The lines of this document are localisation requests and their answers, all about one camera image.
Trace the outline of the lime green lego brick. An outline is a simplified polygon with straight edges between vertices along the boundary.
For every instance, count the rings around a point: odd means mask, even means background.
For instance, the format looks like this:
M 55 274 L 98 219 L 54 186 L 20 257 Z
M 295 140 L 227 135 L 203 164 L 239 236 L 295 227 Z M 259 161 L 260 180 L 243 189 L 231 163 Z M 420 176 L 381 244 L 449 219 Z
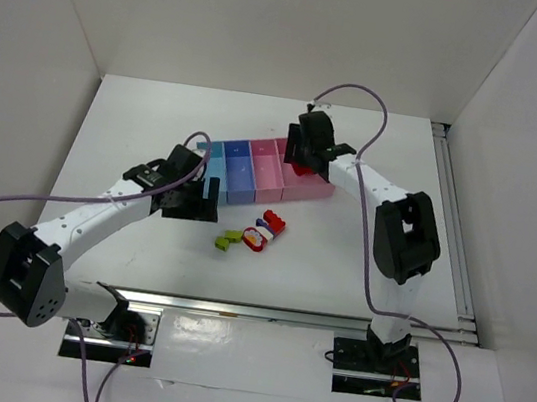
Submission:
M 230 243 L 239 243 L 243 239 L 243 232 L 242 230 L 226 230 L 224 231 L 224 237 Z
M 219 249 L 223 252 L 227 252 L 229 250 L 229 246 L 233 243 L 233 240 L 229 237 L 222 237 L 218 236 L 215 238 L 215 248 Z

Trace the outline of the red stepped lego brick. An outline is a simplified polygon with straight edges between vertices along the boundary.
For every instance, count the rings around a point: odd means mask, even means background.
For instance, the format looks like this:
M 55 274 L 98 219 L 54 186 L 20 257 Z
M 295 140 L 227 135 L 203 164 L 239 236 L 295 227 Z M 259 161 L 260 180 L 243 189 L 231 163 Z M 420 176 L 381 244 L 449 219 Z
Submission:
M 274 236 L 280 235 L 286 229 L 286 222 L 284 219 L 280 218 L 277 213 L 273 212 L 271 209 L 264 211 L 262 217 Z

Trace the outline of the white lego brick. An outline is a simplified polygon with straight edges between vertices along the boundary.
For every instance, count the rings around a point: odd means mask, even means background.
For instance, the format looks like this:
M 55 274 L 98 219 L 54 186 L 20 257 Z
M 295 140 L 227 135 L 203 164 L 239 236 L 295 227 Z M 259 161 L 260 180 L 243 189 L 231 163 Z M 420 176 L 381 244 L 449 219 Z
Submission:
M 272 241 L 274 240 L 275 238 L 277 238 L 278 234 L 272 230 L 272 228 L 267 225 L 267 226 L 264 226 L 264 230 L 268 233 L 269 235 L 269 241 Z

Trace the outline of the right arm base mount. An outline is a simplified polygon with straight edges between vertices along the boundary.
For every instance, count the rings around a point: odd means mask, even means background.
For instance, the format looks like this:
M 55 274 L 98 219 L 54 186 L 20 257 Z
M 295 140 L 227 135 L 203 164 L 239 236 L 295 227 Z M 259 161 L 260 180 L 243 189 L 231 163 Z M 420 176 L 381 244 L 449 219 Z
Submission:
M 368 356 L 366 342 L 335 337 L 333 348 L 323 354 L 332 364 L 332 392 L 391 398 L 400 389 L 399 399 L 420 401 L 419 352 L 410 346 L 398 358 L 377 365 Z

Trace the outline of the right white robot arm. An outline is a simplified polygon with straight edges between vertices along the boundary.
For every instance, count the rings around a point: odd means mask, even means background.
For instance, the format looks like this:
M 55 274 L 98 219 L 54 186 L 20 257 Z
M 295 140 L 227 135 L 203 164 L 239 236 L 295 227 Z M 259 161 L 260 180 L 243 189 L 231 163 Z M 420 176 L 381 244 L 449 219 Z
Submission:
M 428 194 L 383 178 L 349 144 L 338 144 L 325 112 L 310 107 L 298 120 L 289 125 L 284 161 L 295 174 L 319 176 L 360 203 L 364 291 L 373 315 L 365 353 L 375 368 L 390 368 L 410 347 L 417 293 L 441 254 L 433 203 Z

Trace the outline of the dark blue lego plate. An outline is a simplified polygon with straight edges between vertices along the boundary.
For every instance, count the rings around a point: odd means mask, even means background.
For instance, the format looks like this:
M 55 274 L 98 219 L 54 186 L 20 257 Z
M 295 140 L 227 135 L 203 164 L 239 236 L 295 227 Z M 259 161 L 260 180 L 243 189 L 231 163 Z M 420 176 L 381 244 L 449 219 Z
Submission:
M 263 220 L 263 218 L 257 218 L 256 226 L 263 226 L 264 228 L 269 228 L 269 224 Z

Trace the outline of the lime green lego brick front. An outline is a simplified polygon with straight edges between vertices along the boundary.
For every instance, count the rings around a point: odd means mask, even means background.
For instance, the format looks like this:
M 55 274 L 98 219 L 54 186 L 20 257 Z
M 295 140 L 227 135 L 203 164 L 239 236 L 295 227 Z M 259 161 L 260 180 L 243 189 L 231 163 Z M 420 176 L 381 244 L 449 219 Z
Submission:
M 233 243 L 233 240 L 229 237 L 222 237 L 218 236 L 215 238 L 215 248 L 219 249 L 223 252 L 227 252 L 229 250 L 229 246 Z

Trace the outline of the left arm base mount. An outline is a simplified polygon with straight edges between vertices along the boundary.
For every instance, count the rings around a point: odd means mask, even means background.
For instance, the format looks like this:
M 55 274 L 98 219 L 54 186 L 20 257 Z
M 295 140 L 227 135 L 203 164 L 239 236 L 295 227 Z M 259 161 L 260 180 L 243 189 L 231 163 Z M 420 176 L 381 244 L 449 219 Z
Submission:
M 79 318 L 86 359 L 114 364 L 125 357 L 126 366 L 149 368 L 161 315 L 161 309 L 134 305 L 110 325 Z

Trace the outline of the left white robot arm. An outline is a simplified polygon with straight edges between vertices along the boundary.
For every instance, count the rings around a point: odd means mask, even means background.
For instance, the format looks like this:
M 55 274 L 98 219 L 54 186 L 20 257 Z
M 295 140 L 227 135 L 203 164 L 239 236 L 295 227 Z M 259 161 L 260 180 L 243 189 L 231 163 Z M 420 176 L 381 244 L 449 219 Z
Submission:
M 97 244 L 155 213 L 216 221 L 222 183 L 206 169 L 179 144 L 169 157 L 131 167 L 95 203 L 29 228 L 10 223 L 0 233 L 0 303 L 32 328 L 57 316 L 94 323 L 106 337 L 141 325 L 116 288 L 65 274 Z

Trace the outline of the red flower printed lego piece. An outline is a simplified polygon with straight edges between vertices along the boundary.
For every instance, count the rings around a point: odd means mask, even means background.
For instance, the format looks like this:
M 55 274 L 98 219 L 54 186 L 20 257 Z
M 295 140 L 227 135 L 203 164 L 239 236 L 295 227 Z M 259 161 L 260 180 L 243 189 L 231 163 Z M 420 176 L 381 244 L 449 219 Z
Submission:
M 244 229 L 241 241 L 250 250 L 260 252 L 266 247 L 268 239 L 264 236 L 261 229 L 249 226 Z

